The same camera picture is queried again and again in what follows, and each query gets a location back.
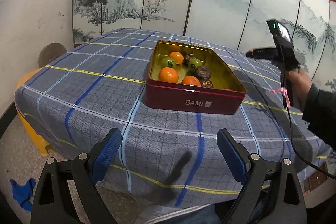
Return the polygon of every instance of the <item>hand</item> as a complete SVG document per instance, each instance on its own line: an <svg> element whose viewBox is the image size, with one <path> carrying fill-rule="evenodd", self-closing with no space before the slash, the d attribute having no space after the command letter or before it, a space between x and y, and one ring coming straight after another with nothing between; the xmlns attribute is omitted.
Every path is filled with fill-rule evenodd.
<svg viewBox="0 0 336 224"><path fill-rule="evenodd" d="M293 70L286 71L286 78L292 83L293 91L297 95L302 105L303 111L305 108L308 92L312 85L309 75L303 68L299 68L299 72L295 72Z"/></svg>

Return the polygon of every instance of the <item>white zipper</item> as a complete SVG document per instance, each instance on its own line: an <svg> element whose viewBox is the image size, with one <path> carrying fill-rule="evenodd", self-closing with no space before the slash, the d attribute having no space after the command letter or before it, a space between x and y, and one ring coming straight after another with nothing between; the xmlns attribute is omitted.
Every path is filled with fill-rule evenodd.
<svg viewBox="0 0 336 224"><path fill-rule="evenodd" d="M161 221L165 221L167 219L171 219L173 217L177 217L177 216L185 215L185 214L188 214L188 213L192 213L192 212L195 212L197 210L208 207L209 205L210 204L202 205L202 206L193 206L193 207L190 207L190 208L182 209L182 210L179 210L179 211L176 211L176 212L173 212L173 213L170 213L170 214L166 214L164 216L159 216L157 218L149 220L149 221L145 222L145 224L154 224L154 223L158 223L158 222L161 222Z"/></svg>

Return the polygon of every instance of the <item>dark brown vegetable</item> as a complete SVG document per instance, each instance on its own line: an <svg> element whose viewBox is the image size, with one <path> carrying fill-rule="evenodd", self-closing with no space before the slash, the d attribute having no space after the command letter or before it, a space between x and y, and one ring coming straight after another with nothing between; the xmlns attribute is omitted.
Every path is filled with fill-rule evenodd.
<svg viewBox="0 0 336 224"><path fill-rule="evenodd" d="M193 58L195 58L193 54L185 55L184 59L183 59L183 63L186 64L186 65L188 65L189 61L192 60Z"/></svg>
<svg viewBox="0 0 336 224"><path fill-rule="evenodd" d="M209 69L206 66L200 66L196 68L195 74L199 80L202 79L207 80L211 78L211 71L209 71Z"/></svg>
<svg viewBox="0 0 336 224"><path fill-rule="evenodd" d="M201 80L201 86L204 88L213 89L213 84L210 80Z"/></svg>

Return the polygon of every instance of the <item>brown round object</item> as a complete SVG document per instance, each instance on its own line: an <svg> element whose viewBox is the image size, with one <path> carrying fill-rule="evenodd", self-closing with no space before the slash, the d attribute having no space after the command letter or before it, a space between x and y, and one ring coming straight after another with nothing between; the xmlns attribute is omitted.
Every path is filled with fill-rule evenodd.
<svg viewBox="0 0 336 224"><path fill-rule="evenodd" d="M196 77L200 80L202 79L210 79L211 71L206 66L197 67L195 70Z"/></svg>
<svg viewBox="0 0 336 224"><path fill-rule="evenodd" d="M210 80L201 80L201 86L204 88L213 89L213 83Z"/></svg>
<svg viewBox="0 0 336 224"><path fill-rule="evenodd" d="M65 53L67 53L67 49L60 43L46 45L40 53L39 68L43 68Z"/></svg>
<svg viewBox="0 0 336 224"><path fill-rule="evenodd" d="M183 63L186 64L186 65L188 65L189 61L192 60L193 58L195 58L193 54L185 55L184 59L183 59Z"/></svg>

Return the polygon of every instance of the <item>table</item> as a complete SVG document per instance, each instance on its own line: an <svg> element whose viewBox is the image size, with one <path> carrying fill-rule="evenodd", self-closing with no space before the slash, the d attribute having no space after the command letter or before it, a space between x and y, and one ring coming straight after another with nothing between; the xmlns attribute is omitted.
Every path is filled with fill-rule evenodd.
<svg viewBox="0 0 336 224"><path fill-rule="evenodd" d="M246 88L234 115L148 108L143 103L146 68L158 40L212 48ZM289 139L289 119L276 89L280 72L263 60L173 34L136 29L104 33L61 56L15 93L28 123L66 157L88 152L112 127L122 132L119 155L104 183L154 204L186 208L236 198L241 189L216 144L227 128L250 153L294 162L304 180L312 168L299 161ZM291 108L294 145L321 165L330 147L307 130L302 114Z"/></svg>

